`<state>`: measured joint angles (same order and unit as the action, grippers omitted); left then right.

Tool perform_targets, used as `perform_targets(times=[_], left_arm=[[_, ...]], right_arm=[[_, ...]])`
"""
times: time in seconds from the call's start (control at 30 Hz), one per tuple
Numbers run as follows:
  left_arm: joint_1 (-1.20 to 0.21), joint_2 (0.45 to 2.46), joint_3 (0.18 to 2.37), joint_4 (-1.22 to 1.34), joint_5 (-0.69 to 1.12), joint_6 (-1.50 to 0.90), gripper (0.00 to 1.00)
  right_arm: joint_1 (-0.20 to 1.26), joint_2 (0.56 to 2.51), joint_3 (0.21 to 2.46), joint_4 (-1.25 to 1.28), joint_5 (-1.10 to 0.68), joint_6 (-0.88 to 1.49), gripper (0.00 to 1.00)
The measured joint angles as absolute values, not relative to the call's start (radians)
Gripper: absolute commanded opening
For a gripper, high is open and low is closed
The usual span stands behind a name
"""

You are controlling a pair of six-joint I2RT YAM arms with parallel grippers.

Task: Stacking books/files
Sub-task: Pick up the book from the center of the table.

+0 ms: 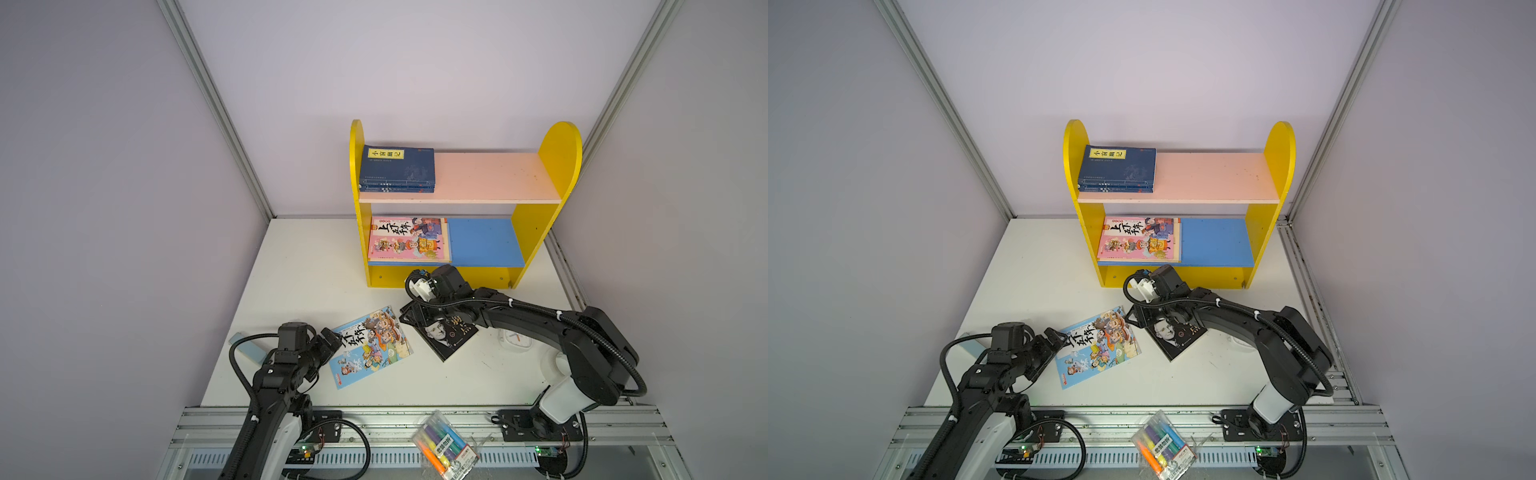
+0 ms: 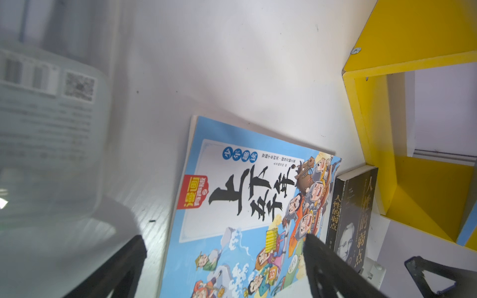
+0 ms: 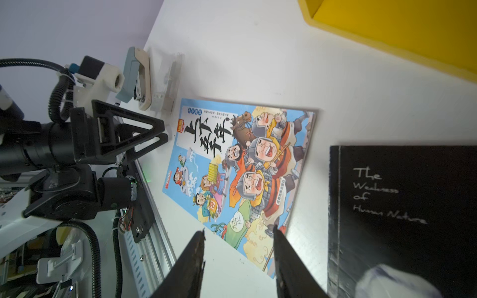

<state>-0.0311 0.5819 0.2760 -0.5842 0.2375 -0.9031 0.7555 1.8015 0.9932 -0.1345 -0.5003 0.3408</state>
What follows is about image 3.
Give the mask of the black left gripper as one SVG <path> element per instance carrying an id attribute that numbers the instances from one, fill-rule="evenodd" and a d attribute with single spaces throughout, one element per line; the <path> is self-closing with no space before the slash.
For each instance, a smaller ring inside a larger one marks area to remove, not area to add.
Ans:
<path id="1" fill-rule="evenodd" d="M 70 109 L 73 156 L 77 164 L 109 165 L 134 162 L 169 141 L 163 120 L 93 100 L 93 117 L 84 108 Z M 121 135 L 152 137 L 118 156 L 114 148 Z"/>

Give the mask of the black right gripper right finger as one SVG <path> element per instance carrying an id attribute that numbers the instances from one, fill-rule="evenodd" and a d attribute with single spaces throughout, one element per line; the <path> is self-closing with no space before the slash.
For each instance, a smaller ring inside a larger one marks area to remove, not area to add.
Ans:
<path id="1" fill-rule="evenodd" d="M 273 229 L 277 296 L 328 298 L 277 225 Z"/>

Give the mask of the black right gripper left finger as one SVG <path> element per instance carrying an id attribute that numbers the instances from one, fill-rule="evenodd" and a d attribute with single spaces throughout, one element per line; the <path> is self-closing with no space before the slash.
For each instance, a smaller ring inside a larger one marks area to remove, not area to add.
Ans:
<path id="1" fill-rule="evenodd" d="M 197 231 L 152 298 L 199 298 L 205 268 L 203 230 Z"/>

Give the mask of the light blue thin book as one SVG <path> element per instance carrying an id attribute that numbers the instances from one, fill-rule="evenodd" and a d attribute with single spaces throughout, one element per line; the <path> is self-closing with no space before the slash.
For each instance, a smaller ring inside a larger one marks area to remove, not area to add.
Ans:
<path id="1" fill-rule="evenodd" d="M 183 99 L 163 192 L 270 277 L 316 113 Z"/>

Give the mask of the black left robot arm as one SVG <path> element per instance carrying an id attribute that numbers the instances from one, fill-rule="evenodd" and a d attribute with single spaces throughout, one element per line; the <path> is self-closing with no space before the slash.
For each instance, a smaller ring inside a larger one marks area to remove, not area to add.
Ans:
<path id="1" fill-rule="evenodd" d="M 50 122 L 26 121 L 16 103 L 1 110 L 1 177 L 17 180 L 39 171 L 20 202 L 17 222 L 3 222 L 3 255 L 56 227 L 82 231 L 92 254 L 92 294 L 101 296 L 99 240 L 86 221 L 99 212 L 141 209 L 142 180 L 131 163 L 168 141 L 163 120 L 107 103 L 123 87 L 116 67 L 92 57 L 63 67 L 45 60 L 10 58 L 2 67 L 41 67 L 58 73 L 48 102 Z"/>

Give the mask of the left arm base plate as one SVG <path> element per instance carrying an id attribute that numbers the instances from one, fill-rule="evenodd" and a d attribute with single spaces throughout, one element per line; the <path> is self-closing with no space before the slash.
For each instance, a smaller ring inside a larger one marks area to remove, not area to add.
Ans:
<path id="1" fill-rule="evenodd" d="M 123 176 L 132 176 L 136 180 L 137 197 L 132 202 L 132 223 L 130 231 L 135 243 L 139 243 L 150 232 L 155 223 L 153 208 L 150 202 L 150 193 L 146 179 L 139 165 L 139 162 L 126 162 L 125 158 L 121 161 L 121 173 Z"/>

